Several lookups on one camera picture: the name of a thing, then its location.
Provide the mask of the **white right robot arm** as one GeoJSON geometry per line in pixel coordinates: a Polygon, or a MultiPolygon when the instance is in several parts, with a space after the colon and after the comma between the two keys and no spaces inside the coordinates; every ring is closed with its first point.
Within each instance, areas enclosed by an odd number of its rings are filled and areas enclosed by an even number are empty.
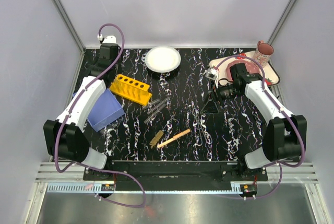
{"type": "Polygon", "coordinates": [[[263,73],[250,73],[246,64],[237,63],[230,67],[232,82],[221,86],[217,68],[209,68],[206,77],[211,80],[211,88],[203,113],[210,112],[209,104],[218,112],[223,101],[237,96],[246,96],[263,116],[267,128],[262,146],[247,153],[243,163],[254,170],[275,163],[286,164],[286,160],[298,157],[300,166],[305,158],[307,120],[295,115],[272,94],[263,73]]]}

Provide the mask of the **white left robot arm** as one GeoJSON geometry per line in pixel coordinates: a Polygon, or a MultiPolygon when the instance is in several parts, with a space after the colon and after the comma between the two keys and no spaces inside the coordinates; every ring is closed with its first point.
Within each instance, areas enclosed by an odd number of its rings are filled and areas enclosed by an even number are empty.
{"type": "Polygon", "coordinates": [[[81,86],[67,108],[55,120],[46,120],[44,137],[49,155],[54,157],[56,171],[65,172],[72,164],[101,170],[107,157],[90,147],[82,130],[90,111],[106,91],[103,77],[121,58],[124,45],[102,43],[99,60],[109,66],[97,76],[90,75],[82,80],[81,86]]]}

